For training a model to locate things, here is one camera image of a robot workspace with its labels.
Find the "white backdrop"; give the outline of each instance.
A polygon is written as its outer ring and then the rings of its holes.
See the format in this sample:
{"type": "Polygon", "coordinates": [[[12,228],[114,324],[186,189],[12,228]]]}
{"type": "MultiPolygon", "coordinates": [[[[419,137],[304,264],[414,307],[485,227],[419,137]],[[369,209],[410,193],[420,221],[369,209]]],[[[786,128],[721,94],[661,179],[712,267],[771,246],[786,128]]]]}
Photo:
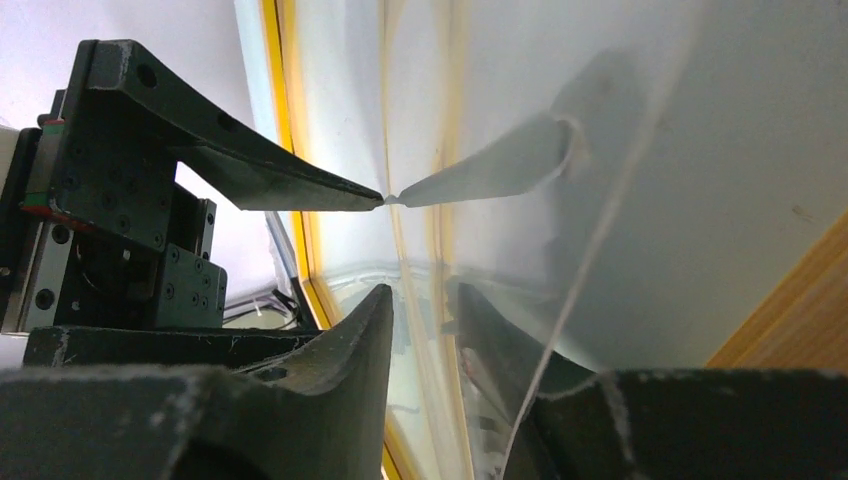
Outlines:
{"type": "MultiPolygon", "coordinates": [[[[261,25],[245,33],[259,37],[258,58],[264,59],[261,25]]],[[[116,38],[140,41],[201,94],[254,126],[232,0],[0,2],[0,117],[17,129],[34,126],[38,114],[50,110],[54,91],[67,86],[77,44],[116,38]]],[[[273,284],[264,215],[239,211],[182,165],[177,177],[218,204],[212,261],[227,269],[227,297],[273,284]]]]}

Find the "wooden surface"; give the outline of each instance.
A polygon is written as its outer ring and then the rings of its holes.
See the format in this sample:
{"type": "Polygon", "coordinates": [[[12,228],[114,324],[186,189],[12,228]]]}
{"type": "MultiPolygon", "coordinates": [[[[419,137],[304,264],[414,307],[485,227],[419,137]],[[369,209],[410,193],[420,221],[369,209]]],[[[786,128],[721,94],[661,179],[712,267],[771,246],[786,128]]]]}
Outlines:
{"type": "Polygon", "coordinates": [[[848,212],[707,363],[848,373],[848,212]]]}

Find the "green strip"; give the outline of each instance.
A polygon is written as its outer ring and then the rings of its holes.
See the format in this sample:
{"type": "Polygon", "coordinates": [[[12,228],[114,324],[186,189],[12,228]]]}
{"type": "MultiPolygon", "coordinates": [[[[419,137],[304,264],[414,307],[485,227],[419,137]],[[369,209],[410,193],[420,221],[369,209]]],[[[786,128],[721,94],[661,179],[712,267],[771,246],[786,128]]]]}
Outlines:
{"type": "Polygon", "coordinates": [[[44,131],[44,135],[61,135],[62,130],[65,129],[64,123],[54,123],[54,124],[46,124],[42,128],[44,131]]]}
{"type": "Polygon", "coordinates": [[[26,207],[46,207],[47,192],[28,193],[24,198],[24,208],[26,207]]]}

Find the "black metal bracket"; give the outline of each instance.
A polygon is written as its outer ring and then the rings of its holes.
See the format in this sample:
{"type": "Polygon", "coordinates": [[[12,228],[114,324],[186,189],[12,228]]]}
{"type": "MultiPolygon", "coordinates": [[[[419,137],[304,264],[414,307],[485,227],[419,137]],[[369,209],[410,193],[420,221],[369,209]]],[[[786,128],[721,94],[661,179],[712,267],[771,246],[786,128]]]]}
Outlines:
{"type": "Polygon", "coordinates": [[[314,167],[191,88],[141,44],[80,43],[45,119],[25,209],[161,252],[178,161],[246,210],[370,210],[382,196],[314,167]]]}

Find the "transparent plastic film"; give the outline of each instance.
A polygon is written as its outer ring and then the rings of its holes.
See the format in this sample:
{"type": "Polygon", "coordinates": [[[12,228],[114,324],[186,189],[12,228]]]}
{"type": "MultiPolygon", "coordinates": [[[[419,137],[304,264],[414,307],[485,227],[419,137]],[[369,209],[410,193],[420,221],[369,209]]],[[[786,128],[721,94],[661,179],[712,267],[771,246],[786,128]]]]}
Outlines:
{"type": "Polygon", "coordinates": [[[386,197],[315,216],[317,278],[393,287],[420,478],[502,476],[593,372],[704,365],[841,213],[844,14],[777,3],[298,2],[310,160],[386,197]]]}

